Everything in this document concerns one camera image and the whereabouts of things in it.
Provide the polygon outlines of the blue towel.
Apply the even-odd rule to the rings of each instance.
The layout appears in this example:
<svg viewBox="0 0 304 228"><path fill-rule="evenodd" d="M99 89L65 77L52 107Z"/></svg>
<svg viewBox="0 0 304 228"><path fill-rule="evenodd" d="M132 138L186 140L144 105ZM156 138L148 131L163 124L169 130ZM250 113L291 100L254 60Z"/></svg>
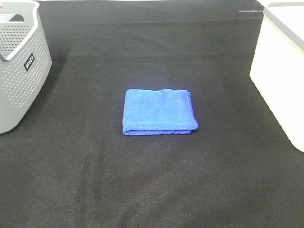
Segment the blue towel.
<svg viewBox="0 0 304 228"><path fill-rule="evenodd" d="M129 89L123 109L123 134L128 136L189 134L198 129L187 90Z"/></svg>

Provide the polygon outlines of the black table cloth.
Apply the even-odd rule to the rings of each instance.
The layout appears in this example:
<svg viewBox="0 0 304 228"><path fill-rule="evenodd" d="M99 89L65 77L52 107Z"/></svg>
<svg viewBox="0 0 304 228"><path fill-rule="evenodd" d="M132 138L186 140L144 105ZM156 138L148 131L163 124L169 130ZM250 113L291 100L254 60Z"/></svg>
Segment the black table cloth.
<svg viewBox="0 0 304 228"><path fill-rule="evenodd" d="M52 68L0 137L1 227L303 227L304 154L249 78L262 9L42 1ZM123 135L130 88L190 91L198 130Z"/></svg>

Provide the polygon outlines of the white storage box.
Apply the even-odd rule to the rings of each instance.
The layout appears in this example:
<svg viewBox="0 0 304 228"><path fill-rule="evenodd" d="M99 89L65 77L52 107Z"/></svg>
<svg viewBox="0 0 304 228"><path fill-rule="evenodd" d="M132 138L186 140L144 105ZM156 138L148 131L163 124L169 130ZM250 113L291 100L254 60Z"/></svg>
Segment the white storage box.
<svg viewBox="0 0 304 228"><path fill-rule="evenodd" d="M291 144L303 151L303 1L265 5L249 76Z"/></svg>

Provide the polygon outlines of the grey perforated plastic basket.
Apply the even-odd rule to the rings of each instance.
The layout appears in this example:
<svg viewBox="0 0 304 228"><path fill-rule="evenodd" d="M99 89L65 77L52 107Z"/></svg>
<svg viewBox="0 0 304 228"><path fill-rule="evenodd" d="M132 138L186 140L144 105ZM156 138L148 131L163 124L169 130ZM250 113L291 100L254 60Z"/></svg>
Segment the grey perforated plastic basket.
<svg viewBox="0 0 304 228"><path fill-rule="evenodd" d="M0 23L0 132L14 129L40 92L52 66L39 16L32 0L2 0L0 15L23 21Z"/></svg>

